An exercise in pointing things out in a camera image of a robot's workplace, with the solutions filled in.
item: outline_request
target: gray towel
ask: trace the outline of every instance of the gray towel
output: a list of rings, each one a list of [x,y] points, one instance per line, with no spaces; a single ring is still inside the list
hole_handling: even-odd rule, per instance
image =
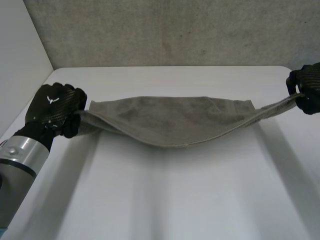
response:
[[[284,113],[295,107],[295,99],[302,96],[297,93],[260,109],[255,109],[250,100],[206,96],[92,101],[88,111],[79,112],[79,134],[101,129],[162,148],[186,147]]]

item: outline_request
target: gray wall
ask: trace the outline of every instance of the gray wall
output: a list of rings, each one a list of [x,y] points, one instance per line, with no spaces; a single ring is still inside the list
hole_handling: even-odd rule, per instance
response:
[[[319,0],[24,0],[55,69],[320,62]]]

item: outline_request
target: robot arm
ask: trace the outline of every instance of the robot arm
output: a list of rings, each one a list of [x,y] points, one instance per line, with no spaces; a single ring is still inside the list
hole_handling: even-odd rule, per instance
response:
[[[56,136],[78,133],[87,95],[71,85],[43,85],[25,116],[25,126],[0,146],[0,237],[9,226],[49,156]]]

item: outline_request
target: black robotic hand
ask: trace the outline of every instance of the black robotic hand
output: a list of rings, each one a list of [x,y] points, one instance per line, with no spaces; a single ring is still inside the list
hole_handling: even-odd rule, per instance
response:
[[[86,101],[87,95],[80,88],[57,82],[42,85],[27,110],[25,123],[40,123],[51,129],[54,136],[72,138],[80,125],[80,116],[74,113],[84,110]]]
[[[297,93],[296,86],[304,94],[296,99],[296,105],[305,114],[320,113],[320,62],[292,71],[286,85],[290,95]]]

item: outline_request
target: white logo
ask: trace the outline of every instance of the white logo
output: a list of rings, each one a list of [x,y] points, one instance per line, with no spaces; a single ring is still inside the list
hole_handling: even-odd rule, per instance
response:
[[[50,99],[49,96],[46,96],[46,99],[48,99],[49,104],[52,104],[52,103],[58,101],[60,98],[58,97],[57,99],[54,99],[54,100],[53,100],[53,99]]]

